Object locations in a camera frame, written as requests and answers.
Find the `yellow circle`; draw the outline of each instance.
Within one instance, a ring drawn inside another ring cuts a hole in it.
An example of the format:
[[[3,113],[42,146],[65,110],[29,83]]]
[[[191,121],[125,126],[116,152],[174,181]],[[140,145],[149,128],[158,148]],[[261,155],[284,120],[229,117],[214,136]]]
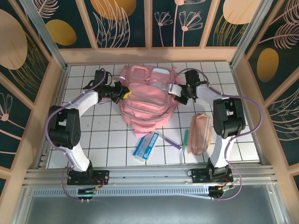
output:
[[[225,0],[223,16],[232,24],[249,23],[256,12],[260,0]]]
[[[262,82],[270,81],[278,68],[279,57],[278,53],[271,49],[266,48],[262,51],[257,60],[257,76]]]
[[[109,20],[122,19],[121,8],[126,12],[129,17],[136,8],[136,0],[90,0],[95,11],[98,14]]]
[[[51,33],[54,41],[58,44],[69,46],[77,40],[75,30],[65,21],[50,20],[47,22],[46,27]]]
[[[28,44],[26,33],[19,22],[0,9],[0,65],[19,69],[26,60]]]

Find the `purple pen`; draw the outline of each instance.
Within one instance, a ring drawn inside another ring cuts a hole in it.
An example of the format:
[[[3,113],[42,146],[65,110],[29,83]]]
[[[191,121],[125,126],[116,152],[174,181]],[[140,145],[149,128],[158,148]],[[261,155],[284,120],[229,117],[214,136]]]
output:
[[[166,138],[165,136],[161,135],[161,138],[164,139],[166,142],[177,148],[178,150],[182,151],[182,147],[171,141],[170,139]]]

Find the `blue and white package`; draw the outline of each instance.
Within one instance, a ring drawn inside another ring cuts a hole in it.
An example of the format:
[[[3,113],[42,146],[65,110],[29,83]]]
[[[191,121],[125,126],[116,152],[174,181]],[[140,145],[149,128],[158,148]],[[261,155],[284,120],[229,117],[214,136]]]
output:
[[[150,158],[151,150],[155,147],[159,133],[151,132],[142,137],[138,143],[133,155],[141,162],[147,161]]]

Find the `pink backpack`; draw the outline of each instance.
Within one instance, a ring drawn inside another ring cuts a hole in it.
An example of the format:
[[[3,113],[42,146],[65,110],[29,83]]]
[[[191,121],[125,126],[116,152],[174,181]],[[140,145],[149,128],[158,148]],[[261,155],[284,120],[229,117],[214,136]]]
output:
[[[119,102],[121,114],[136,135],[162,127],[173,115],[178,102],[168,94],[167,86],[175,75],[174,70],[142,65],[125,67],[121,72],[119,81],[132,92]]]

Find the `green marker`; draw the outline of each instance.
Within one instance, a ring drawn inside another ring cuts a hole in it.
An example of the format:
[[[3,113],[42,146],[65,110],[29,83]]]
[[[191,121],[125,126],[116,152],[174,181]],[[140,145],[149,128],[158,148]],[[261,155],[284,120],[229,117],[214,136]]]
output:
[[[185,135],[184,135],[184,142],[183,142],[183,152],[184,152],[185,149],[186,149],[187,140],[188,140],[188,133],[189,133],[189,130],[186,129],[186,130],[185,130]]]

